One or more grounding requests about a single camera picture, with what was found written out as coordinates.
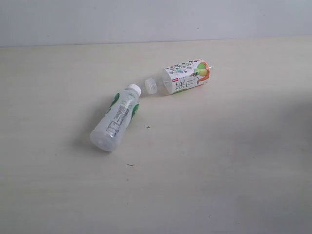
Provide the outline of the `white green yogurt drink bottle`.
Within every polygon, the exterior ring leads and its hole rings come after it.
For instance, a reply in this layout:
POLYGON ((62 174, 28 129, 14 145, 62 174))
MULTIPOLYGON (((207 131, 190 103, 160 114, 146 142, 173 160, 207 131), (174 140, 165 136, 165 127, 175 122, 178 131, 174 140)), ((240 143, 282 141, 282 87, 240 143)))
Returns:
POLYGON ((112 152, 121 144, 131 119, 138 111, 140 95, 141 89, 135 84, 128 85, 115 95, 105 116, 90 134, 95 146, 112 152))

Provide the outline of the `square clear tea bottle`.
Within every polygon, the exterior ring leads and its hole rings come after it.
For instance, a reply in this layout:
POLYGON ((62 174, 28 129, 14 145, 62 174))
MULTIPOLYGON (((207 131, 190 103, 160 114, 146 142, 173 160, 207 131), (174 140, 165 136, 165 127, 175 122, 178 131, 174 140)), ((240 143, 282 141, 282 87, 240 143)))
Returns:
POLYGON ((208 82, 212 67, 203 59, 174 64, 163 68, 155 77, 145 80, 146 92, 172 95, 208 82))

